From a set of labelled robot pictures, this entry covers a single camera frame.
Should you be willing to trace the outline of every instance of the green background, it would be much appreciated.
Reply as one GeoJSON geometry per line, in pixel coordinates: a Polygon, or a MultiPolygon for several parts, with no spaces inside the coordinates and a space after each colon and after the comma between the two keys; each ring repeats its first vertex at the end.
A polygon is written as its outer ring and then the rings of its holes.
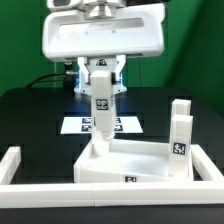
{"type": "MultiPolygon", "coordinates": [[[[182,87],[224,117],[224,1],[172,0],[167,6],[166,50],[157,58],[129,59],[127,86],[182,87]]],[[[41,51],[48,14],[45,0],[1,0],[0,95],[60,70],[41,51]]]]}

